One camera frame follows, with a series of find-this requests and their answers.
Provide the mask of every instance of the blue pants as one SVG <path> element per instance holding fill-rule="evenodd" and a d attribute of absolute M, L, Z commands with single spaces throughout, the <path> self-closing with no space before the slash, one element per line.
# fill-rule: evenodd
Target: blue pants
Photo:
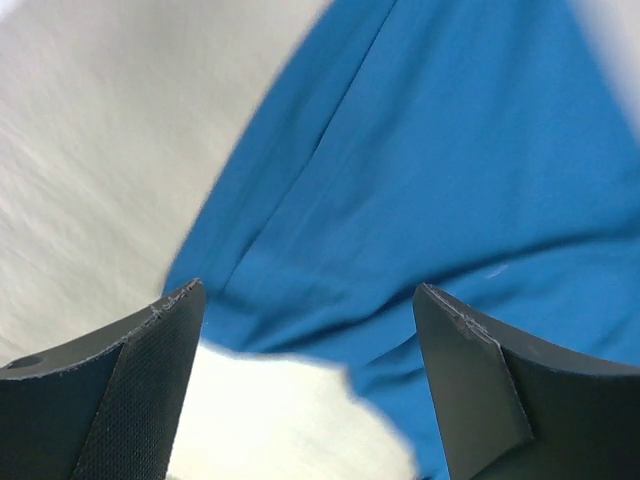
<path fill-rule="evenodd" d="M 564 1 L 336 0 L 167 291 L 203 279 L 216 344 L 346 364 L 445 479 L 415 286 L 640 364 L 639 260 L 639 150 Z"/>

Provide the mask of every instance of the textured black surface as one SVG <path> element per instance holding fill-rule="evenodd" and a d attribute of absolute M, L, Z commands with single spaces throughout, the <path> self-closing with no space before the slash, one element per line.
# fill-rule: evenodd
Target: textured black surface
<path fill-rule="evenodd" d="M 163 479 L 203 313 L 192 282 L 0 369 L 0 479 Z"/>
<path fill-rule="evenodd" d="M 640 478 L 640 369 L 558 347 L 434 287 L 418 289 L 414 308 L 451 480 Z"/>

